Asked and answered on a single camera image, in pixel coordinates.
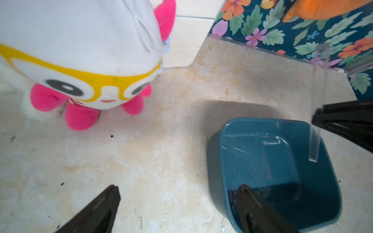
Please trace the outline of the teal plastic storage box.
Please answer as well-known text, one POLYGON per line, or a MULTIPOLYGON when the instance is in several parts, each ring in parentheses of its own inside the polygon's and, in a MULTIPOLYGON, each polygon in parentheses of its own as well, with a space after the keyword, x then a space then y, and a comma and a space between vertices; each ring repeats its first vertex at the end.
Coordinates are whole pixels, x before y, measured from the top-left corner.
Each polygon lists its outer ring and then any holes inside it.
POLYGON ((310 125, 303 121, 234 118, 207 143, 210 195, 235 232, 242 232, 239 188, 245 184, 300 232, 334 224, 342 196, 326 146, 309 161, 310 125))

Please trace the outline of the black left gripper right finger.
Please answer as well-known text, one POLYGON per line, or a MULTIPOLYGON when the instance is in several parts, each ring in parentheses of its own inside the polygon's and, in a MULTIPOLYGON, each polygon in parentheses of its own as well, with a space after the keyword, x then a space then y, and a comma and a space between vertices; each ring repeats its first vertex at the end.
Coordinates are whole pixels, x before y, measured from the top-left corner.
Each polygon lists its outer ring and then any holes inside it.
POLYGON ((299 232, 245 184, 238 190, 237 205, 244 233, 299 232))

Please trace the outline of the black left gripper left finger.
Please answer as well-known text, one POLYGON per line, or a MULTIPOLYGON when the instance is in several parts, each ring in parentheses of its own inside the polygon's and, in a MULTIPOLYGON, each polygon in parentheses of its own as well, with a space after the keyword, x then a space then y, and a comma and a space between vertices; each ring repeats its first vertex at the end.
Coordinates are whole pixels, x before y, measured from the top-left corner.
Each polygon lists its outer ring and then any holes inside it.
POLYGON ((119 187, 108 186, 58 233, 111 233, 120 203, 119 187))

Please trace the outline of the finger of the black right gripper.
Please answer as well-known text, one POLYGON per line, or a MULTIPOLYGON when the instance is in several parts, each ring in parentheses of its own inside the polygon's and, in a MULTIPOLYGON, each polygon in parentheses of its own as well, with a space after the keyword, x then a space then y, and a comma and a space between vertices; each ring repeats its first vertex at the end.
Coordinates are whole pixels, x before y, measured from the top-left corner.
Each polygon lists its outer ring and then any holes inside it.
POLYGON ((326 104, 312 116, 313 125, 373 151, 373 99, 326 104))

